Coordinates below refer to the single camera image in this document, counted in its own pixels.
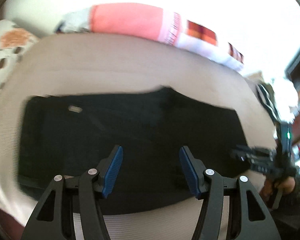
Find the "right hand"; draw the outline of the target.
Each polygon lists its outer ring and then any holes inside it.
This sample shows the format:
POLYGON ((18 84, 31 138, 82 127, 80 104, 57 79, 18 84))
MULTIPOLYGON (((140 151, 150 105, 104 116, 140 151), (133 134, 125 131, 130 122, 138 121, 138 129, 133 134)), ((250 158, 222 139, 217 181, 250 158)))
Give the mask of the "right hand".
POLYGON ((273 195, 274 189, 282 190, 283 194, 290 194, 295 187, 295 179, 293 177, 287 177, 283 182, 274 183, 270 179, 264 181, 264 186, 260 191, 260 196, 264 202, 267 202, 270 196, 273 195))

